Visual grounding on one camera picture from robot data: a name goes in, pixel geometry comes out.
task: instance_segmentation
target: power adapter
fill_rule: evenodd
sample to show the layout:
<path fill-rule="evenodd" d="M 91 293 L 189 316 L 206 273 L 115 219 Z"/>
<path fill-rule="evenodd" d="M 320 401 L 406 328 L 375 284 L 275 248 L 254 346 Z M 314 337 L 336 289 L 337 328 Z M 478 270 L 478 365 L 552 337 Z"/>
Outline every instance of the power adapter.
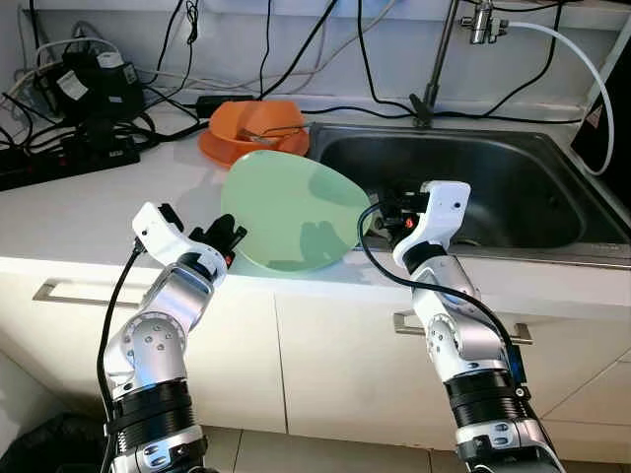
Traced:
<path fill-rule="evenodd" d="M 225 101 L 253 101 L 254 96 L 201 96 L 195 103 L 195 112 L 199 118 L 210 118 L 219 105 Z"/>

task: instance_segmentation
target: metal handle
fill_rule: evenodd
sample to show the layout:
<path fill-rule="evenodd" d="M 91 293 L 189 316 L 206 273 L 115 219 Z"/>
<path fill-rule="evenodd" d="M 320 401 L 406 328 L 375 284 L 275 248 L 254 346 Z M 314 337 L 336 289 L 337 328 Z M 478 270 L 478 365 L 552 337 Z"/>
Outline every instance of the metal handle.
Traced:
<path fill-rule="evenodd" d="M 63 303 L 63 304 L 83 304 L 108 306 L 109 301 L 102 299 L 86 299 L 86 298 L 68 298 L 65 296 L 53 296 L 52 292 L 61 283 L 72 283 L 72 281 L 63 279 L 46 279 L 37 292 L 33 295 L 34 301 L 43 303 Z M 116 306 L 120 308 L 138 308 L 138 303 L 116 302 Z"/>
<path fill-rule="evenodd" d="M 414 310 L 405 310 L 402 312 L 395 312 L 392 316 L 392 323 L 394 324 L 394 331 L 403 335 L 420 335 L 425 336 L 425 329 L 423 327 L 411 327 L 405 324 L 405 318 L 415 316 Z M 515 324 L 516 335 L 511 335 L 511 340 L 516 345 L 534 345 L 530 330 L 525 323 Z"/>

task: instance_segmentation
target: tile floor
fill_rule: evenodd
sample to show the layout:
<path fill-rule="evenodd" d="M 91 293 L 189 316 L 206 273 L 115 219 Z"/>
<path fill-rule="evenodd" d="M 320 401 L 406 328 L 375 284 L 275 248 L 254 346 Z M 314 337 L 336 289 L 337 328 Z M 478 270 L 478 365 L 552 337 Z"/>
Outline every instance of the tile floor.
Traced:
<path fill-rule="evenodd" d="M 206 465 L 220 473 L 464 473 L 448 451 L 206 428 Z M 567 473 L 631 473 L 628 466 L 566 462 Z"/>

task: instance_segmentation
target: orange bowl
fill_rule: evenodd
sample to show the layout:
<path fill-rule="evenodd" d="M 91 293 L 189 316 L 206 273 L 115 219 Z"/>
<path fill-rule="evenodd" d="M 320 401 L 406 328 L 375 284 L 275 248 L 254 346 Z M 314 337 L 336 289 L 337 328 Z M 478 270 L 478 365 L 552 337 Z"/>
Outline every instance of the orange bowl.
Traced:
<path fill-rule="evenodd" d="M 252 151 L 304 156 L 309 149 L 305 119 L 292 101 L 226 101 L 199 137 L 199 149 L 224 168 Z"/>

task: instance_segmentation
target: faucet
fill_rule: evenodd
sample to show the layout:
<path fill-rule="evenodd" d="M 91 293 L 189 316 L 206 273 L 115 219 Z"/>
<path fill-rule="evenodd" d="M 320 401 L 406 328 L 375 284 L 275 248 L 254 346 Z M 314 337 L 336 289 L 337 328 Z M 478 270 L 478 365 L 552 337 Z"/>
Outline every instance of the faucet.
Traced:
<path fill-rule="evenodd" d="M 425 88 L 423 100 L 421 101 L 414 94 L 410 96 L 410 101 L 416 111 L 417 126 L 422 128 L 429 128 L 432 123 L 432 114 L 440 87 L 439 81 L 441 72 L 443 71 L 445 56 L 447 55 L 447 47 L 452 37 L 452 29 L 456 20 L 459 3 L 459 0 L 451 0 L 450 8 L 445 18 L 445 24 L 443 25 L 443 32 L 441 33 L 441 41 L 438 45 L 434 68 L 432 69 L 430 82 L 428 82 Z M 494 43 L 498 36 L 506 34 L 508 23 L 509 22 L 506 20 L 493 18 L 492 0 L 481 0 L 475 5 L 473 17 L 464 17 L 460 20 L 462 27 L 471 30 L 471 36 L 469 38 L 471 44 L 484 44 L 485 42 Z"/>

